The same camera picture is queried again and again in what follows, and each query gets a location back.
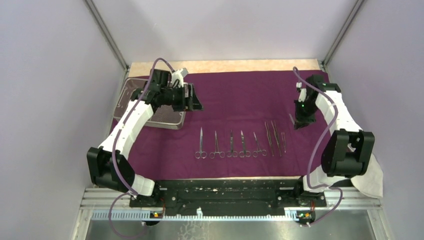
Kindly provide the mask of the thin scalpel handle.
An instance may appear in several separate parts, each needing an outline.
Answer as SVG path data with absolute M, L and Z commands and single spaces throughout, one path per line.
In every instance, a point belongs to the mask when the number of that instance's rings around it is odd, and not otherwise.
M 291 115 L 291 113 L 289 113 L 289 118 L 290 118 L 292 124 L 295 125 L 295 119 L 293 118 L 293 116 Z

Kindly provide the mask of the short metal tweezers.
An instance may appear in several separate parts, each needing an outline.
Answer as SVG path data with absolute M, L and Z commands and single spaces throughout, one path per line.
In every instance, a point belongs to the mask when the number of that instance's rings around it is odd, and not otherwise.
M 284 153 L 287 152 L 287 148 L 286 148 L 286 136 L 284 132 L 281 132 L 281 140 L 282 140 L 282 146 L 283 146 L 283 151 Z

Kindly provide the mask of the long metal tweezers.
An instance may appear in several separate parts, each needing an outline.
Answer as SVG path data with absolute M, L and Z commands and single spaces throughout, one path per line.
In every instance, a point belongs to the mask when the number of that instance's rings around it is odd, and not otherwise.
M 282 156 L 282 150 L 281 150 L 281 142 L 280 142 L 280 137 L 279 137 L 279 134 L 278 134 L 277 124 L 276 124 L 275 121 L 272 120 L 271 125 L 272 125 L 272 128 L 273 128 L 273 134 L 274 134 L 274 137 L 275 137 L 278 153 L 279 153 L 279 156 L 281 157 Z

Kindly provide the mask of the metal spatula handle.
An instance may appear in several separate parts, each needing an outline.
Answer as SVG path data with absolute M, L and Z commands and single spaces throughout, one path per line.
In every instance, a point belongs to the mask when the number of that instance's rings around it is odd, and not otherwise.
M 268 140 L 268 144 L 269 144 L 269 148 L 270 148 L 270 153 L 272 156 L 274 156 L 274 149 L 273 149 L 273 143 L 272 143 L 272 138 L 271 138 L 271 131 L 269 128 L 268 123 L 265 121 L 264 122 L 264 126 L 266 129 L 266 135 L 267 135 L 267 140 Z

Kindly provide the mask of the metal mesh instrument tray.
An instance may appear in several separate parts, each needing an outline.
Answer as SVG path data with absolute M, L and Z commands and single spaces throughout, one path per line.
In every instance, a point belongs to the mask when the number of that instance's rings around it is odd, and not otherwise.
M 113 118 L 120 121 L 125 118 L 132 101 L 132 95 L 137 89 L 143 89 L 147 82 L 147 76 L 128 77 L 123 82 L 117 104 L 113 112 Z M 174 111 L 170 105 L 162 105 L 160 107 L 147 107 L 141 102 L 136 107 L 136 113 L 144 118 L 144 126 L 151 128 L 162 128 L 170 130 L 179 130 L 183 127 L 186 113 L 183 111 Z

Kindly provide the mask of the small curved hemostat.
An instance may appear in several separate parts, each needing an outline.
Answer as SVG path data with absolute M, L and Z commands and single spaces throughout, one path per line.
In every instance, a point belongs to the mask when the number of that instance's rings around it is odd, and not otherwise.
M 265 149 L 261 148 L 261 145 L 259 143 L 258 137 L 257 137 L 255 132 L 253 132 L 253 136 L 254 136 L 254 140 L 255 140 L 255 144 L 256 144 L 256 150 L 254 150 L 252 152 L 252 156 L 254 158 L 257 158 L 258 156 L 266 157 L 268 153 Z

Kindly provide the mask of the maroon wrap cloth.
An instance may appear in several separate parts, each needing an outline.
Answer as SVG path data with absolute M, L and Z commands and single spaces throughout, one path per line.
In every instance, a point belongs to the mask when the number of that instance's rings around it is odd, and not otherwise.
M 298 99 L 297 78 L 292 71 L 250 71 L 190 73 L 203 105 L 202 111 L 188 112 L 181 129 L 144 127 L 129 154 L 129 164 L 141 176 L 152 180 L 226 177 L 291 177 L 307 173 L 310 157 L 327 123 L 320 112 L 316 122 L 295 130 L 289 114 L 295 117 Z M 282 156 L 279 155 L 271 121 L 275 121 Z M 274 156 L 271 155 L 264 122 L 268 123 Z M 203 130 L 205 159 L 196 159 L 200 128 Z M 230 131 L 237 157 L 227 157 Z M 211 159 L 217 132 L 224 158 Z M 239 157 L 241 131 L 250 157 Z M 253 157 L 256 143 L 267 156 Z M 285 133 L 286 153 L 281 133 Z

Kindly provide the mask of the surgical forceps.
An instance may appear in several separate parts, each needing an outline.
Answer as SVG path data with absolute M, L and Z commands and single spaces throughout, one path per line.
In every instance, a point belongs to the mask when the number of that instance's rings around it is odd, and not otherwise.
M 207 152 L 203 150 L 203 128 L 200 128 L 199 132 L 199 150 L 194 153 L 196 159 L 205 159 Z

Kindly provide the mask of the surgical clamp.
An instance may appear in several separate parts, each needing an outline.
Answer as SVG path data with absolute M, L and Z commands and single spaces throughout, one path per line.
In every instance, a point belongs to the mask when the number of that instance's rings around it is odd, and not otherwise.
M 217 157 L 219 157 L 219 158 L 225 157 L 225 153 L 223 151 L 221 151 L 220 148 L 219 148 L 219 140 L 218 140 L 217 131 L 214 132 L 214 151 L 209 153 L 209 157 L 211 159 L 215 159 Z

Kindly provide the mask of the surgical scissors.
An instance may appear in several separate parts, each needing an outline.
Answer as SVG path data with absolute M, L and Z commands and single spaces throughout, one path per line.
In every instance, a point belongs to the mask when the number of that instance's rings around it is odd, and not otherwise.
M 248 158 L 248 157 L 250 157 L 252 154 L 251 154 L 251 152 L 247 149 L 247 146 L 246 146 L 246 141 L 245 141 L 245 136 L 244 136 L 244 133 L 243 133 L 243 131 L 241 130 L 240 131 L 240 139 L 241 139 L 241 144 L 242 144 L 242 150 L 239 152 L 239 157 L 240 158 Z

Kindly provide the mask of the small metal scissors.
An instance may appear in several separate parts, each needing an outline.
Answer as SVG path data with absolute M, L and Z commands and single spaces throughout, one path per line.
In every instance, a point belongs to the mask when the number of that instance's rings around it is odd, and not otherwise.
M 226 153 L 226 156 L 228 158 L 236 158 L 238 156 L 238 152 L 234 148 L 234 135 L 232 130 L 230 131 L 229 142 L 230 142 L 230 148 L 229 148 L 229 151 Z

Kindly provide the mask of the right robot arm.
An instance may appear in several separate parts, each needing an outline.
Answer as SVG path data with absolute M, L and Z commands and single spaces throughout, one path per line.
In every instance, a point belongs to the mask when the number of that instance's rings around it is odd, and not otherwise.
M 326 83 L 319 74 L 302 79 L 298 71 L 294 73 L 299 92 L 294 101 L 294 128 L 297 130 L 314 123 L 317 111 L 327 124 L 312 151 L 307 174 L 301 178 L 302 187 L 293 192 L 294 202 L 307 206 L 314 195 L 335 183 L 366 173 L 375 136 L 354 121 L 336 83 Z

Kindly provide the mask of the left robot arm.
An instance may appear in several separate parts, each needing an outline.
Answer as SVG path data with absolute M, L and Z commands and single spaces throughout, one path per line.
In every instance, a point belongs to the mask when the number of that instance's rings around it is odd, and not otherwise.
M 141 196 L 149 207 L 160 202 L 161 194 L 155 190 L 155 181 L 136 174 L 128 158 L 142 128 L 160 107 L 170 106 L 174 112 L 203 110 L 194 85 L 184 81 L 187 75 L 186 68 L 154 69 L 144 86 L 131 93 L 118 124 L 98 147 L 90 147 L 86 154 L 93 184 Z

